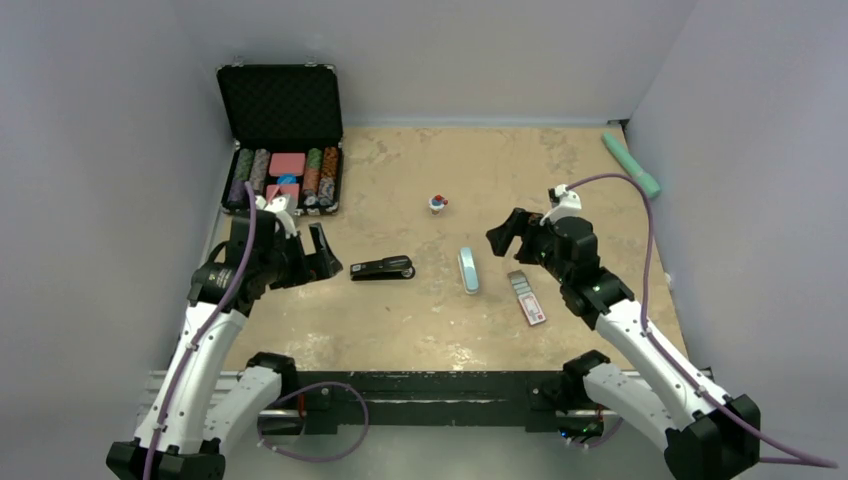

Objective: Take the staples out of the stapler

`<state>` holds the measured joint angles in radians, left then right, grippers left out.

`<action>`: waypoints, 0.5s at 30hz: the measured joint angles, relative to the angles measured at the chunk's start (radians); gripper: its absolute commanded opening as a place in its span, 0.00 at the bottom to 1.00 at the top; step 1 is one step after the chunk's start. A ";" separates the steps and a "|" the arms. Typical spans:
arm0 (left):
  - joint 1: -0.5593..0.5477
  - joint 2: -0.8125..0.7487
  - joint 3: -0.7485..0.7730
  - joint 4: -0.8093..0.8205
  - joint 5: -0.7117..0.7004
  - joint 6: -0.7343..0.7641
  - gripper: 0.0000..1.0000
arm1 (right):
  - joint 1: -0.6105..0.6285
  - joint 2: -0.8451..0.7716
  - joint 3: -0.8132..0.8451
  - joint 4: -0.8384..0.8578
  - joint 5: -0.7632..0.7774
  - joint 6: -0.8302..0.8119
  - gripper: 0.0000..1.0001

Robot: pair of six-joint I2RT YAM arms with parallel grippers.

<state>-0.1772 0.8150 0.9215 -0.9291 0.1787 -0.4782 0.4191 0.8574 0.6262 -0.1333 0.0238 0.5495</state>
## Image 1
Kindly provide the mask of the light blue stapler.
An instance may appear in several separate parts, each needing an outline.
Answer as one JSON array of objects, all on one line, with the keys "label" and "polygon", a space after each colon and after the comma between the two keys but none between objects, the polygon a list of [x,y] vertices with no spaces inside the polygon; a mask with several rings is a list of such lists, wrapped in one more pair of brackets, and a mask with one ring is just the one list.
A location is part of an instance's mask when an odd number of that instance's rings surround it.
[{"label": "light blue stapler", "polygon": [[465,292],[468,295],[478,293],[480,289],[480,280],[470,247],[462,247],[459,250],[458,264]]}]

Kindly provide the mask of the black stapler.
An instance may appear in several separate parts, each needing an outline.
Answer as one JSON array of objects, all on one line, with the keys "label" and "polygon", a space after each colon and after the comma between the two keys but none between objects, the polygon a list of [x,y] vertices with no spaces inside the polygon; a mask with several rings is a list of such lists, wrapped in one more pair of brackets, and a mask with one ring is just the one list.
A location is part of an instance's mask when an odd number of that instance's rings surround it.
[{"label": "black stapler", "polygon": [[350,267],[352,281],[408,280],[415,274],[415,267],[407,255],[355,263]]}]

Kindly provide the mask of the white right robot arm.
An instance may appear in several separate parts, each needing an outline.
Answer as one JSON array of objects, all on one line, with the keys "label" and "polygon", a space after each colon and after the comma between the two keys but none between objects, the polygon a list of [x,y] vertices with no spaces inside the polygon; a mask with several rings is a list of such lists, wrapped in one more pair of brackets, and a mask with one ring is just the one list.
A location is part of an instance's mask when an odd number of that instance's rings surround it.
[{"label": "white right robot arm", "polygon": [[643,318],[633,292],[602,266],[589,221],[566,216],[550,222],[516,208],[486,238],[499,257],[519,238],[515,259],[550,273],[568,310],[640,375],[629,379],[591,350],[565,363],[557,386],[542,394],[560,407],[612,409],[662,452],[676,479],[732,479],[760,462],[759,407],[746,395],[731,397]]}]

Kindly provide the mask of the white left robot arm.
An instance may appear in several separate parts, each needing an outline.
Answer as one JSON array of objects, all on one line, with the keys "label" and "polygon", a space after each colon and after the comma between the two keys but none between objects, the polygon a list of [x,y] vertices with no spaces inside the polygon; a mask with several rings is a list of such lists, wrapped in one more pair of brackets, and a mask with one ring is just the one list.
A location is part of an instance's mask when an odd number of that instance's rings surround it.
[{"label": "white left robot arm", "polygon": [[162,387],[129,441],[114,442],[106,465],[119,479],[220,479],[226,455],[262,408],[297,399],[295,362],[260,352],[245,378],[213,403],[224,360],[267,290],[330,279],[343,266],[319,223],[308,226],[314,252],[286,213],[237,212],[228,240],[193,273],[179,342]]}]

